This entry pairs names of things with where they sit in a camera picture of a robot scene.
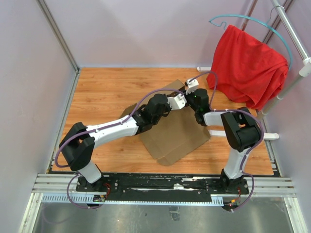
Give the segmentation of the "brown cardboard box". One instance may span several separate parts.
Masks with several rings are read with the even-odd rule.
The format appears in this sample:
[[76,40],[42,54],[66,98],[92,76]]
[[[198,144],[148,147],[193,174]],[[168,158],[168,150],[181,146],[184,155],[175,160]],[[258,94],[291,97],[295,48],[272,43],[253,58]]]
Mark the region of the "brown cardboard box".
[[158,164],[171,166],[210,140],[208,129],[197,123],[194,114],[189,106],[173,110],[150,130],[139,134]]

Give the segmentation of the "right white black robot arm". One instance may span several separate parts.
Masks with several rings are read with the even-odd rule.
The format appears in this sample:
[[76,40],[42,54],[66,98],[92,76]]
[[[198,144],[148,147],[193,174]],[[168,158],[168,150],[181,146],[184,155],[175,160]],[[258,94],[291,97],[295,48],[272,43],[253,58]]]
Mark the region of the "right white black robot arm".
[[205,89],[186,92],[186,106],[194,111],[198,124],[202,126],[222,126],[231,147],[229,159],[221,171],[220,179],[212,189],[219,188],[225,194],[248,194],[244,179],[244,167],[250,151],[262,141],[262,129],[248,108],[211,110]]

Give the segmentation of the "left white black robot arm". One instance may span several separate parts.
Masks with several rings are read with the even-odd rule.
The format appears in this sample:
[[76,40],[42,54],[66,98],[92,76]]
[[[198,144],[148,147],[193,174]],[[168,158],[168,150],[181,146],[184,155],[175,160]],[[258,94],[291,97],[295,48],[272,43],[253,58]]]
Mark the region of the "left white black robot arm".
[[91,160],[94,149],[115,139],[150,130],[171,111],[171,99],[165,94],[155,94],[147,104],[118,120],[88,127],[78,122],[61,142],[59,152],[70,169],[87,180],[88,188],[99,192],[104,187],[104,180],[101,171]]

